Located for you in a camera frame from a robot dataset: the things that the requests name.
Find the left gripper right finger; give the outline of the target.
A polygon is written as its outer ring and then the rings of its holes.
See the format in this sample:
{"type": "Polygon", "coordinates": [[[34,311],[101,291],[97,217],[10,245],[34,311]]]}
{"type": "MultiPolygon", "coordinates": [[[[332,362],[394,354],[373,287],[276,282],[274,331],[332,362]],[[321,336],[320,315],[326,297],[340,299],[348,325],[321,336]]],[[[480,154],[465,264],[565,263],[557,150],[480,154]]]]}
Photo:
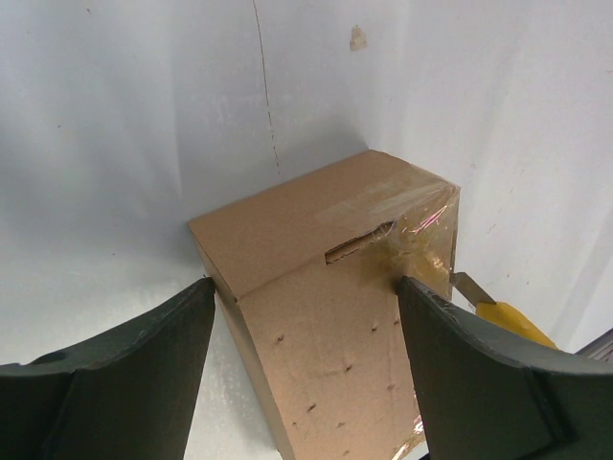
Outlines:
{"type": "Polygon", "coordinates": [[[611,458],[611,364],[509,332],[412,277],[397,296],[430,458],[611,458]]]}

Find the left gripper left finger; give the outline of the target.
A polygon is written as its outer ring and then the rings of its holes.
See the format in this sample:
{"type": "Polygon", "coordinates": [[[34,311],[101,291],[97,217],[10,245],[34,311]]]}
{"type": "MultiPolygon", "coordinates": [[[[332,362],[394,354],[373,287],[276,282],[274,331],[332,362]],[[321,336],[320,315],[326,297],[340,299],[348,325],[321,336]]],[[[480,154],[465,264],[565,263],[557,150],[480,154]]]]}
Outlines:
{"type": "Polygon", "coordinates": [[[215,291],[202,278],[110,330],[2,365],[2,458],[183,458],[215,291]]]}

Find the yellow utility knife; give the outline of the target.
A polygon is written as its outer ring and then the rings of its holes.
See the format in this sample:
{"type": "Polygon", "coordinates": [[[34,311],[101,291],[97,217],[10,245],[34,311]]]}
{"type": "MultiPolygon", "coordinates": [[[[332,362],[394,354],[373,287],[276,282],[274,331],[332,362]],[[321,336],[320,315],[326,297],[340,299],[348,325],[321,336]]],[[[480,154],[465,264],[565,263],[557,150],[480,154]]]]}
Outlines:
{"type": "Polygon", "coordinates": [[[532,342],[557,350],[554,341],[520,310],[508,303],[495,301],[467,273],[451,273],[450,283],[475,309],[477,316],[532,342]]]}

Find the brown cardboard express box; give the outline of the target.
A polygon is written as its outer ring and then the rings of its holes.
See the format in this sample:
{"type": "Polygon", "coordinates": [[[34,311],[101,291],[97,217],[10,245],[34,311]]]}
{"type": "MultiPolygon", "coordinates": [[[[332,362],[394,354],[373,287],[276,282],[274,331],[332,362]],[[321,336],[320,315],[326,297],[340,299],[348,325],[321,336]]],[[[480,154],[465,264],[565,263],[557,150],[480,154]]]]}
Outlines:
{"type": "Polygon", "coordinates": [[[396,285],[452,287],[460,189],[368,150],[193,219],[285,459],[398,459],[424,441],[396,285]]]}

